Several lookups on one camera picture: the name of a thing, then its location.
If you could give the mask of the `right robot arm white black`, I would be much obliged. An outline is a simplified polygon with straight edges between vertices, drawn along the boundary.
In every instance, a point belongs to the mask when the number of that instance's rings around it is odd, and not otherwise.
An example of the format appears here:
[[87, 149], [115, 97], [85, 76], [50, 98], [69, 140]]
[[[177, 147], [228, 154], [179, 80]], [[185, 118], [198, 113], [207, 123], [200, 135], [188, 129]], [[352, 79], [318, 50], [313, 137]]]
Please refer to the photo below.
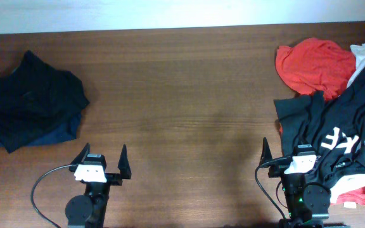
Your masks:
[[273, 158], [266, 138], [262, 141], [262, 154], [255, 174], [268, 169], [268, 177], [279, 178], [285, 196], [288, 216], [269, 196], [259, 180], [256, 181], [267, 199], [278, 209], [282, 218], [279, 227], [324, 227], [323, 220], [329, 217], [331, 192], [317, 182], [307, 182], [305, 175], [314, 168], [317, 154], [310, 144], [294, 147], [294, 153]]

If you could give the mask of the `black t-shirt white lettering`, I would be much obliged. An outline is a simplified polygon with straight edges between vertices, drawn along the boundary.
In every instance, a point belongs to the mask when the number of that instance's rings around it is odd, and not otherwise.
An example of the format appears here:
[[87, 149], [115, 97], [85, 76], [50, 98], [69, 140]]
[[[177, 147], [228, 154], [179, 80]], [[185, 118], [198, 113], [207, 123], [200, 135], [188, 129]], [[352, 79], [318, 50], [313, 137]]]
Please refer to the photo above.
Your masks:
[[338, 98], [322, 92], [275, 100], [282, 126], [281, 147], [288, 156], [301, 143], [318, 155], [307, 182], [333, 187], [345, 175], [365, 174], [365, 68]]

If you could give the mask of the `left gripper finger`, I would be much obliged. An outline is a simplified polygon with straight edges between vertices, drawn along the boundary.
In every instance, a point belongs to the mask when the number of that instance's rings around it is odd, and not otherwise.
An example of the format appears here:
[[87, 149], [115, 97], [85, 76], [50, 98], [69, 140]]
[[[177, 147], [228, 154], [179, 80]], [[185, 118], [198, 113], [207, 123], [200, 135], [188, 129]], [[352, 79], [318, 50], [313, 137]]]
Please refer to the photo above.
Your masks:
[[127, 157], [127, 146], [124, 144], [118, 161], [118, 169], [120, 170], [120, 175], [122, 179], [131, 179], [132, 172]]
[[82, 151], [72, 160], [71, 165], [78, 165], [84, 162], [87, 155], [90, 153], [91, 145], [87, 143]]

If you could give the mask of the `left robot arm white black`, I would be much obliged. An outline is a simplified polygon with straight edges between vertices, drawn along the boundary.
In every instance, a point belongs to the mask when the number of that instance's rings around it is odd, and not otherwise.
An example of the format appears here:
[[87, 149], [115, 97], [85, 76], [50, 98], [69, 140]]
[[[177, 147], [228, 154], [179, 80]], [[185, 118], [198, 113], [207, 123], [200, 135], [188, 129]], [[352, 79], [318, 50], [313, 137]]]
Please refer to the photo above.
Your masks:
[[132, 176], [126, 145], [122, 146], [117, 167], [118, 173], [105, 172], [105, 156], [92, 154], [89, 143], [70, 163], [69, 171], [86, 188], [84, 194], [73, 197], [66, 205], [65, 215], [69, 228], [104, 226], [110, 188], [121, 186], [124, 180], [129, 180]]

